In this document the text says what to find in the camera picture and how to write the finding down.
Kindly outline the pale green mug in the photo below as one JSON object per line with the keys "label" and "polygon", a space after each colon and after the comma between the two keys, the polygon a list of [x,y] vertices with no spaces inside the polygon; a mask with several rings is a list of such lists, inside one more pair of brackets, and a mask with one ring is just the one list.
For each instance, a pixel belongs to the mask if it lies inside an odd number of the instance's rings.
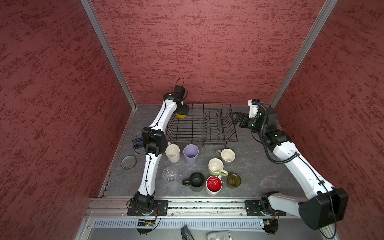
{"label": "pale green mug", "polygon": [[228,176],[229,174],[226,170],[224,170],[224,163],[217,158],[209,161],[208,168],[211,176]]}

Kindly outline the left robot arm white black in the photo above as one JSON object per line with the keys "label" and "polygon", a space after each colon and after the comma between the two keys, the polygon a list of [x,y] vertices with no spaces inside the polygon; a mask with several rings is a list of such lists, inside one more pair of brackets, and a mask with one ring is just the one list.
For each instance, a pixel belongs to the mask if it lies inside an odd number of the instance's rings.
{"label": "left robot arm white black", "polygon": [[175,113],[188,114],[189,106],[184,103],[188,90],[183,84],[175,83],[174,90],[163,95],[162,108],[153,122],[141,130],[145,167],[138,191],[131,203],[139,213],[148,216],[157,213],[154,194],[155,180],[160,159],[168,147],[165,130]]}

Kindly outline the grey white mug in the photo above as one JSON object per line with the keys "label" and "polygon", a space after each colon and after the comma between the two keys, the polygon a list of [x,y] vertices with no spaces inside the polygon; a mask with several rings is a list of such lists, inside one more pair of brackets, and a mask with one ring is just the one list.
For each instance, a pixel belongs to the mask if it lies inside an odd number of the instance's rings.
{"label": "grey white mug", "polygon": [[236,158],[236,154],[231,149],[216,150],[218,157],[225,162],[233,162]]}

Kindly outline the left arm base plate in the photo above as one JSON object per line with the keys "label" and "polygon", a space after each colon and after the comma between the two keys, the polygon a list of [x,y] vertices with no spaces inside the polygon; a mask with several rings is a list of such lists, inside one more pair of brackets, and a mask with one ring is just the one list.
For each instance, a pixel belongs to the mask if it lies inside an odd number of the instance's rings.
{"label": "left arm base plate", "polygon": [[137,205],[134,200],[130,200],[126,203],[128,216],[166,216],[168,211],[168,200],[150,200],[148,209],[143,206]]}

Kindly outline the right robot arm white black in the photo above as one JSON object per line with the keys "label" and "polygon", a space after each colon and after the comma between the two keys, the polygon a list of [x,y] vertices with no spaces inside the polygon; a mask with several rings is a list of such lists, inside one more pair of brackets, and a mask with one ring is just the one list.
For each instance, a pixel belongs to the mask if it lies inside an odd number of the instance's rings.
{"label": "right robot arm white black", "polygon": [[249,113],[233,113],[234,125],[249,129],[259,136],[268,160],[285,165],[302,187],[305,198],[278,192],[262,195],[259,209],[265,216],[281,211],[299,217],[312,230],[342,221],[349,195],[336,189],[303,157],[287,133],[277,127],[277,112],[259,100],[249,101]]}

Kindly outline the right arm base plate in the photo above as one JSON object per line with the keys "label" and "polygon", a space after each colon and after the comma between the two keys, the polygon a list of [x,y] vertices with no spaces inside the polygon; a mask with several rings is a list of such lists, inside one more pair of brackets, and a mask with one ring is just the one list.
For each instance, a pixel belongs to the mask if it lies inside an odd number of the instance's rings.
{"label": "right arm base plate", "polygon": [[285,217],[287,214],[282,211],[276,211],[272,209],[269,202],[266,199],[260,200],[247,200],[245,201],[245,209],[247,216],[257,217]]}

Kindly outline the yellow mug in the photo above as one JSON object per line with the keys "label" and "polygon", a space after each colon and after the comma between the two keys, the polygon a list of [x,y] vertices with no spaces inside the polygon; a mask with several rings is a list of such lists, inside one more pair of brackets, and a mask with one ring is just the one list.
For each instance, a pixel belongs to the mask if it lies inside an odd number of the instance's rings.
{"label": "yellow mug", "polygon": [[179,119],[183,119],[183,118],[186,117],[186,115],[179,115],[179,114],[175,114],[175,115],[176,115],[176,117],[179,118]]}

